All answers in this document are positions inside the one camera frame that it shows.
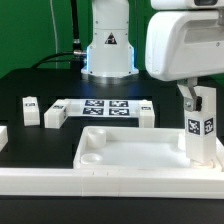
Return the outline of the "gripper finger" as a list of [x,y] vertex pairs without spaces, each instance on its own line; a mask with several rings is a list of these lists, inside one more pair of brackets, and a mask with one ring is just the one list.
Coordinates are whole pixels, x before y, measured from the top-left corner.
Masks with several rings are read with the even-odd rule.
[[178,80],[177,86],[184,98],[184,109],[188,112],[200,111],[202,109],[202,98],[195,92],[197,79]]

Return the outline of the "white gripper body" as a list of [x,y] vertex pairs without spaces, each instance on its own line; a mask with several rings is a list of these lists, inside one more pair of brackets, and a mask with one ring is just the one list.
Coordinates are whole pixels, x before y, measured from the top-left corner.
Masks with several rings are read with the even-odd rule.
[[158,12],[147,28],[145,66],[159,80],[224,73],[224,25],[217,10]]

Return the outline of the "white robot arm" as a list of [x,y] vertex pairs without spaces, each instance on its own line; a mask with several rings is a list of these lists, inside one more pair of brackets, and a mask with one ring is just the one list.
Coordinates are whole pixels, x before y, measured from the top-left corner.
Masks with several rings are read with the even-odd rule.
[[[224,73],[224,0],[150,0],[145,67],[151,77],[176,80],[187,111],[199,111],[201,76]],[[138,73],[128,40],[128,0],[92,0],[93,40],[82,69],[89,79],[117,83]]]

